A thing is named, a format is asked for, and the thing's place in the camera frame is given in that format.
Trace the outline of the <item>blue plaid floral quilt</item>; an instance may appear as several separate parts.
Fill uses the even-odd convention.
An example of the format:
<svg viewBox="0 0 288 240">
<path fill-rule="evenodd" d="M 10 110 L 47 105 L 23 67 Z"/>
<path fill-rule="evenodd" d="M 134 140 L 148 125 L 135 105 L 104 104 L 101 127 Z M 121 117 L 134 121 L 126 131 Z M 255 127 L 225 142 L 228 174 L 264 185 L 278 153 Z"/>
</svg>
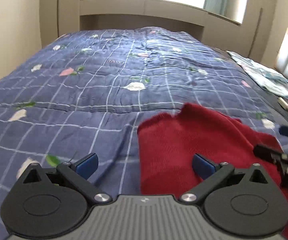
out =
<svg viewBox="0 0 288 240">
<path fill-rule="evenodd" d="M 288 152 L 288 112 L 228 54 L 158 27 L 63 35 L 0 80 L 0 206 L 17 176 L 47 155 L 99 157 L 108 194 L 140 191 L 137 127 L 184 103 L 239 118 Z M 0 239 L 7 231 L 0 218 Z"/>
</svg>

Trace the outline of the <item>red long-sleeve shirt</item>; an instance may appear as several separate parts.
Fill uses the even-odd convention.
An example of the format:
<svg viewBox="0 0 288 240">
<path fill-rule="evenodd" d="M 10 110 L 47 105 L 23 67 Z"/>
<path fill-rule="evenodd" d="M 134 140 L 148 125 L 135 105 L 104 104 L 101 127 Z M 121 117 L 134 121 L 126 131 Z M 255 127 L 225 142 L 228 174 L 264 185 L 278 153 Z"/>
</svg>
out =
<svg viewBox="0 0 288 240">
<path fill-rule="evenodd" d="M 238 119 L 187 103 L 160 113 L 137 129 L 141 196 L 131 204 L 134 239 L 288 239 L 288 187 L 280 167 L 257 158 L 261 144 L 282 152 L 277 139 Z M 180 196 L 203 180 L 192 160 L 201 154 L 234 173 L 203 203 Z"/>
</svg>

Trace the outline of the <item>light blue folded clothes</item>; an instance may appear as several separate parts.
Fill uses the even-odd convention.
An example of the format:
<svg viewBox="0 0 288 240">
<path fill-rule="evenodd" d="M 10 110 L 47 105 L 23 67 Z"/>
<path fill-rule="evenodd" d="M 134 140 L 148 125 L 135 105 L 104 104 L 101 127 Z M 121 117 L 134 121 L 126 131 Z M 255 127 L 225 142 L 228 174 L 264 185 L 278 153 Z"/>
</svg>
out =
<svg viewBox="0 0 288 240">
<path fill-rule="evenodd" d="M 288 100 L 288 79 L 272 68 L 265 67 L 252 59 L 233 51 L 227 51 L 231 58 L 261 88 Z"/>
</svg>

